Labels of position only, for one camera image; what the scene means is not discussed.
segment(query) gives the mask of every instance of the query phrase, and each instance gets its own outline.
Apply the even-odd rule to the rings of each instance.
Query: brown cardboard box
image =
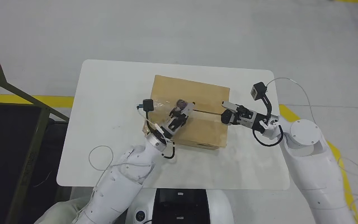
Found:
[[[229,92],[227,87],[156,75],[150,96],[154,111],[149,118],[160,125],[178,99],[195,102],[195,111],[174,136],[175,142],[210,150],[225,147],[228,127],[221,123],[220,114],[224,111],[222,101],[229,100]]]

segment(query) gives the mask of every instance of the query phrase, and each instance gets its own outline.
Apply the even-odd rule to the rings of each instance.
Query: floor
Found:
[[[0,30],[8,81],[32,95],[74,96],[86,59],[269,69],[305,88],[326,138],[358,161],[358,4],[1,0]],[[310,119],[299,87],[276,86],[279,103]],[[357,177],[349,178],[358,193]],[[314,223],[292,182],[285,191],[226,193],[236,223]]]

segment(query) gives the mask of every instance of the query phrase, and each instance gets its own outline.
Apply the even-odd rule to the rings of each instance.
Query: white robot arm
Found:
[[[281,116],[271,115],[271,104],[265,95],[266,87],[255,84],[251,95],[254,100],[262,99],[267,115],[246,109],[242,105],[223,102],[226,111],[222,123],[238,124],[251,128],[269,139],[277,138],[290,175],[308,202],[317,224],[354,224],[355,220],[345,201],[343,178],[337,161],[320,128],[309,120],[288,122]],[[313,146],[307,156],[295,156],[293,150]]]
[[[149,109],[153,110],[153,101],[149,101]],[[167,147],[167,139],[171,139],[181,126],[186,123],[194,104],[178,100],[168,120],[161,128],[145,137],[145,147],[135,147],[125,152],[117,165],[111,166],[93,192],[90,202],[84,207],[73,223],[77,224],[111,224],[132,203],[143,187],[143,181],[154,169],[154,160]]]

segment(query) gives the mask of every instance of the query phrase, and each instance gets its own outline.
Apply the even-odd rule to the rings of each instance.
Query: yellow floor line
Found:
[[[73,105],[73,99],[74,99],[73,96],[33,96],[33,97],[42,101],[43,103],[45,103],[51,107],[53,107],[53,108],[71,108]],[[26,101],[16,95],[0,95],[0,102],[15,103],[15,104],[29,104],[28,101]],[[280,114],[289,122],[294,122],[294,121],[300,119],[294,112],[292,112],[285,105],[280,105]],[[332,145],[330,142],[328,142],[328,144],[329,144],[336,160],[338,160],[338,158],[341,156],[339,149],[337,147],[335,147],[334,145]],[[344,167],[342,160],[340,160],[340,166]],[[346,172],[344,170],[341,170],[341,171],[342,171],[342,176],[343,176],[343,185],[344,185],[344,188],[346,191],[346,194],[345,194],[346,202],[348,205],[350,205],[353,202],[353,195],[350,194],[350,193],[352,193],[352,190],[349,185],[349,181],[348,181]],[[355,212],[356,217],[358,217],[358,213],[357,213],[355,204],[352,206],[352,208]]]
[[[337,2],[358,3],[358,0],[336,0]]]
[[[294,122],[294,121],[300,119],[294,112],[292,112],[285,105],[280,105],[280,114],[289,122]],[[327,141],[327,143],[328,143],[329,147],[331,148],[332,153],[335,156],[336,160],[338,161],[338,159],[341,157],[340,150],[337,147],[335,147],[331,142]],[[342,160],[340,160],[340,166],[344,168],[344,164],[343,164]],[[349,181],[348,181],[346,172],[342,169],[341,169],[341,172],[342,172],[342,176],[343,176],[343,187],[345,189],[346,202],[347,202],[348,206],[350,206],[354,200],[353,195],[352,195],[352,189],[351,189],[351,186],[349,185]],[[355,204],[353,204],[352,209],[354,211],[355,217],[358,218],[358,213],[357,213]]]
[[[71,108],[73,105],[73,96],[33,96],[41,102],[52,108]],[[0,95],[0,102],[13,104],[30,104],[27,100],[16,95]]]

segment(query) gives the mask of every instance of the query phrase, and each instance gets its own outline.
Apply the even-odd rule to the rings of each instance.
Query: black metal frame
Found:
[[[40,100],[32,97],[31,95],[25,93],[24,91],[20,90],[19,88],[16,88],[15,86],[11,85],[6,81],[6,77],[4,75],[4,71],[2,70],[1,64],[0,64],[0,87],[3,87],[7,91],[12,92],[13,94],[29,101],[30,103],[50,111],[51,114],[54,114],[58,116],[59,118],[65,120],[66,122],[69,122],[69,117],[65,116],[64,114],[58,112],[57,110],[53,109],[52,107],[44,104]]]
[[[22,171],[18,179],[16,190],[11,202],[10,210],[8,212],[7,219],[5,222],[6,224],[8,224],[8,223],[17,223],[20,217],[19,214],[22,209],[23,201],[26,197],[27,188],[31,180],[32,172],[36,164],[37,155],[39,154],[39,150],[46,130],[46,126],[48,124],[49,115],[54,114],[59,118],[65,120],[66,122],[69,122],[69,117],[65,116],[64,114],[58,112],[57,110],[51,108],[50,106],[44,104],[43,102],[37,100],[31,95],[23,92],[22,90],[8,83],[1,65],[0,65],[0,87],[3,87],[4,89],[12,92],[13,94],[41,108],[41,113],[36,125],[36,131],[32,136],[30,148],[29,151],[27,152],[25,162],[23,164]]]

